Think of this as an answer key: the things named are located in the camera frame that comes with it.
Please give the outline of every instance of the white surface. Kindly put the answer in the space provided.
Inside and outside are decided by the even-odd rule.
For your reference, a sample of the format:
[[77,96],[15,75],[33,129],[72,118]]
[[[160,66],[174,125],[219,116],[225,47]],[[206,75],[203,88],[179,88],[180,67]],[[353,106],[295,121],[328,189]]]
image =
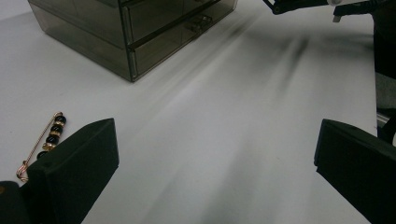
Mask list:
[[27,0],[0,0],[0,21],[30,11]]
[[331,7],[237,9],[130,84],[44,35],[0,21],[0,179],[50,116],[62,139],[115,118],[120,168],[84,223],[368,223],[313,163],[322,119],[375,134],[373,23]]

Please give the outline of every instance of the black foam pad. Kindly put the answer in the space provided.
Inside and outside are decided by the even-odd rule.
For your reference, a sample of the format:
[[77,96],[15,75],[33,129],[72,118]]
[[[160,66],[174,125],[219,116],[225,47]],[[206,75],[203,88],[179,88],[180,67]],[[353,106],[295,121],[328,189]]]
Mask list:
[[30,224],[20,186],[12,181],[0,181],[0,223]]
[[32,223],[81,223],[118,166],[114,119],[81,128],[27,169]]
[[396,223],[396,147],[354,126],[325,119],[315,165],[370,222]]

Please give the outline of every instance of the gold pin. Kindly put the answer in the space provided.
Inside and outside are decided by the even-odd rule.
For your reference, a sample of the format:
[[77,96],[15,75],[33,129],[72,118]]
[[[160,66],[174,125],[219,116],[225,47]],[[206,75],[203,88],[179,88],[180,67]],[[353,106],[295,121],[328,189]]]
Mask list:
[[61,136],[64,125],[66,124],[66,118],[64,117],[64,114],[62,112],[56,112],[52,116],[44,131],[38,137],[37,142],[35,142],[35,146],[33,147],[26,161],[22,162],[22,166],[17,171],[17,178],[22,182],[27,182],[29,180],[27,175],[23,175],[23,174],[26,172],[29,166],[29,160],[32,158],[33,154],[35,153],[35,149],[37,148],[38,144],[40,143],[41,139],[43,138],[44,134],[46,133],[47,129],[50,127],[52,122],[53,125],[52,128],[50,129],[49,137],[46,139],[46,143],[43,145],[44,151],[40,152],[37,155],[37,158],[40,158],[48,151],[53,150],[58,144],[59,137]]

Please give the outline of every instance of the black bead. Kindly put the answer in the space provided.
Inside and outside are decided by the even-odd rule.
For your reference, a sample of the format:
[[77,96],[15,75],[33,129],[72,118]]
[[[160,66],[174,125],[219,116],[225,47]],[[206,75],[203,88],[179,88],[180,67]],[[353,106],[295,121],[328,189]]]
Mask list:
[[44,156],[48,151],[42,151],[37,154],[37,159],[40,159],[42,156]]
[[61,115],[61,116],[56,117],[55,121],[60,121],[62,123],[66,123],[66,118]]
[[46,143],[52,143],[57,145],[59,142],[59,137],[56,135],[50,135],[47,139],[46,139]]
[[64,128],[61,125],[54,124],[52,126],[52,128],[50,128],[50,131],[51,132],[62,133],[64,131]]

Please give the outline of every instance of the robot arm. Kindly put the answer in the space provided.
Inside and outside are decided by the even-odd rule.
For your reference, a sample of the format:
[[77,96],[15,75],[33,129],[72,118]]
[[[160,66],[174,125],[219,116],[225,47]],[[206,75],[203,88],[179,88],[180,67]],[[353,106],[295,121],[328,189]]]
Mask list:
[[334,22],[339,22],[342,16],[367,14],[390,0],[262,0],[275,15],[283,14],[305,7],[335,6]]

